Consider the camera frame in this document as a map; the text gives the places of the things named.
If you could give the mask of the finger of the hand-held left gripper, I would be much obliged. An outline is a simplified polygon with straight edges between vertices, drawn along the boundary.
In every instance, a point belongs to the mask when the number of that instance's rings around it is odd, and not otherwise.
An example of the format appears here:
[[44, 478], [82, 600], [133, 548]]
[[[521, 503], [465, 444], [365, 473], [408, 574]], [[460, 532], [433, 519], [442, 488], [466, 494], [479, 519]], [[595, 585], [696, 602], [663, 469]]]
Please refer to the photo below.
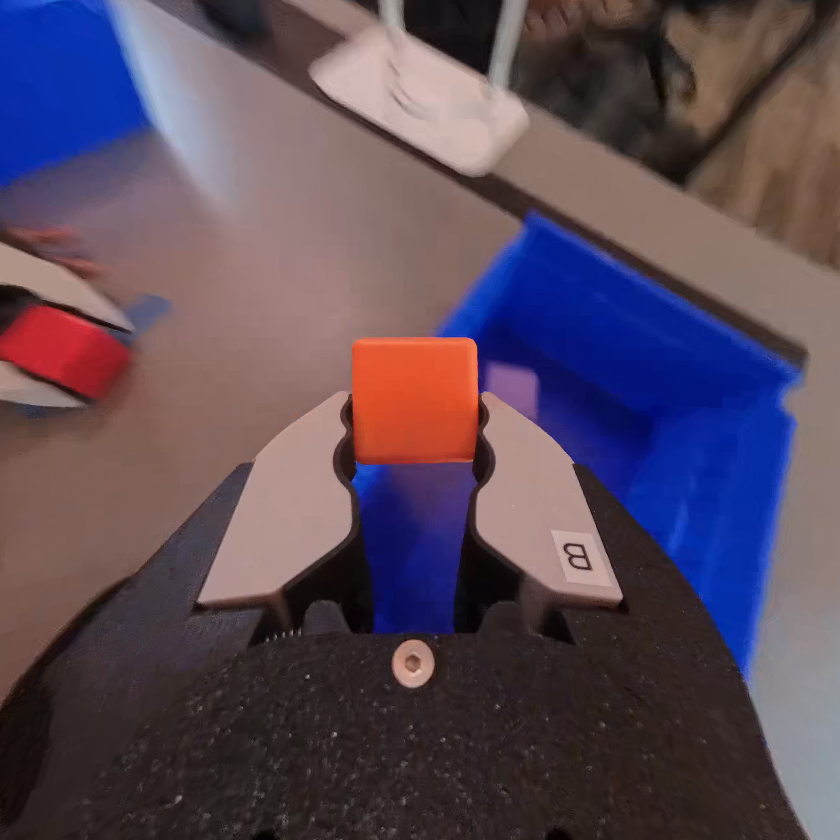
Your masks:
[[1, 289], [6, 297], [42, 301], [121, 332], [134, 331], [124, 311], [86, 280], [68, 268], [7, 244], [1, 244]]
[[1, 401], [43, 410], [77, 410], [90, 405], [84, 397], [33, 378], [5, 361], [1, 362]]

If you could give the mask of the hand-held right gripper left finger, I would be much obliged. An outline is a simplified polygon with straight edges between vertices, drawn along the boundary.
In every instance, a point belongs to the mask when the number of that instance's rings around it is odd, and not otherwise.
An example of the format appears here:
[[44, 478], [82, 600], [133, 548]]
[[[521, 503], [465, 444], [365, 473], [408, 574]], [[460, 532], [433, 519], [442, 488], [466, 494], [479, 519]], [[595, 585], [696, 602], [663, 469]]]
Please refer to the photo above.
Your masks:
[[266, 607], [300, 628], [314, 602], [363, 627], [363, 534], [352, 402], [337, 392], [283, 429], [254, 458], [219, 544], [200, 606]]

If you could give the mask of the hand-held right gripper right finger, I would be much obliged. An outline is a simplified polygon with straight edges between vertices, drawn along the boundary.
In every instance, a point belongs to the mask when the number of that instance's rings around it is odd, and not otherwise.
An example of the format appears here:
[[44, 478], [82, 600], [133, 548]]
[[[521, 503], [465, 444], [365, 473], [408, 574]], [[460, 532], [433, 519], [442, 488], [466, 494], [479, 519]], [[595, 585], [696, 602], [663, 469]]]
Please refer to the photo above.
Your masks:
[[518, 605], [528, 631], [565, 607], [624, 602], [575, 463], [536, 423], [491, 392], [479, 398], [459, 559], [459, 629], [477, 631], [490, 609]]

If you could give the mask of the red foam cube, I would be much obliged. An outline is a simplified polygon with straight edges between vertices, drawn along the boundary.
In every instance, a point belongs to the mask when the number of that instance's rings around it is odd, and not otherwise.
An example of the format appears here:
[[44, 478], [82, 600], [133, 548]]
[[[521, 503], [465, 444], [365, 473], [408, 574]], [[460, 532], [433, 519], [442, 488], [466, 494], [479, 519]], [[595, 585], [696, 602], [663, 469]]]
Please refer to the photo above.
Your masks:
[[2, 361], [96, 403], [129, 369], [132, 353], [109, 328], [33, 303], [2, 331]]

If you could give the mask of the purple foam cube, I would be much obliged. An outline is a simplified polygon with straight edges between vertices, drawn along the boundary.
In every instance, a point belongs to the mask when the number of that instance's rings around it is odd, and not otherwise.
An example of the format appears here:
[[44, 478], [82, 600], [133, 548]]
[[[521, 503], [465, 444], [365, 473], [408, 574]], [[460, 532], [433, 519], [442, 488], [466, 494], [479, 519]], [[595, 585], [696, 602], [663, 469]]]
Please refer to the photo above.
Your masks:
[[489, 361], [486, 365], [485, 391], [530, 421], [538, 422], [541, 386], [534, 370], [520, 365]]

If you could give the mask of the orange foam cube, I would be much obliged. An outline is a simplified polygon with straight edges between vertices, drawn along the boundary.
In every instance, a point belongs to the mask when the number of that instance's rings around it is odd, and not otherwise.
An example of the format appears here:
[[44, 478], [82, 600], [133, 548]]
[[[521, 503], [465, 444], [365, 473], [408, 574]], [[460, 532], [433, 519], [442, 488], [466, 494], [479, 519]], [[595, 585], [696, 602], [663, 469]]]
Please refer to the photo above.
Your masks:
[[473, 339], [356, 340], [351, 395], [357, 462], [463, 464], [475, 457], [479, 391]]

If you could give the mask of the blue plastic bin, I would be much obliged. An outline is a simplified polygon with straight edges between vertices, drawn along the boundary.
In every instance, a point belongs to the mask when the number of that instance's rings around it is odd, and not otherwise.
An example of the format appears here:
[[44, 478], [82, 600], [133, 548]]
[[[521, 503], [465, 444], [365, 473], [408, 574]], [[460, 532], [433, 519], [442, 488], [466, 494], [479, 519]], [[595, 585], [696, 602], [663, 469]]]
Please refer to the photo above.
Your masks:
[[694, 588], [749, 675], [802, 363], [538, 214], [433, 332], [534, 370], [537, 425]]
[[109, 2], [1, 2], [1, 185], [151, 123]]

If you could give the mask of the blue tape strip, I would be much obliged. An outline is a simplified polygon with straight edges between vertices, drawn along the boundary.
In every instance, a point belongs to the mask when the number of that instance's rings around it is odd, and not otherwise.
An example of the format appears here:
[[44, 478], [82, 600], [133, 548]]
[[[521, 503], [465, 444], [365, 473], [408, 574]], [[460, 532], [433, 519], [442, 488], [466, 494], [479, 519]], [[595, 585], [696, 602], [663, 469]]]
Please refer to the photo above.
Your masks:
[[139, 337], [172, 311], [172, 302], [159, 295], [143, 294], [131, 300], [124, 313], [133, 325], [133, 335]]

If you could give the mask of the white stand base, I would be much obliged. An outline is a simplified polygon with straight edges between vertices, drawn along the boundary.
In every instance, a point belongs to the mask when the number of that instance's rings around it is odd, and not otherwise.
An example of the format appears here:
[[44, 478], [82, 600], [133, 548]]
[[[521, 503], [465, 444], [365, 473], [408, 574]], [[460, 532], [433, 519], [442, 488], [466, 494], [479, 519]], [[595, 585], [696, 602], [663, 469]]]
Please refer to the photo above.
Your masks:
[[404, 3], [379, 2], [380, 22], [314, 60], [327, 98], [450, 170], [488, 174], [529, 127], [509, 88], [528, 2], [500, 6], [485, 76], [409, 35]]

